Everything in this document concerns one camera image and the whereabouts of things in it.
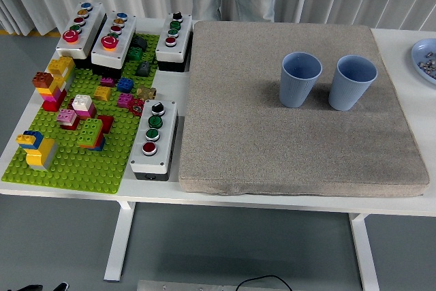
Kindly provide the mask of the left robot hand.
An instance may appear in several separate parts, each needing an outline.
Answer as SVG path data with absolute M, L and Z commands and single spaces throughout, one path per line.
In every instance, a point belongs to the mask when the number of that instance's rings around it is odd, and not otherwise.
M 42 284 L 30 284 L 23 288 L 18 289 L 18 291 L 42 291 L 44 289 Z M 69 284 L 67 282 L 61 282 L 57 285 L 53 291 L 67 291 L 69 289 Z

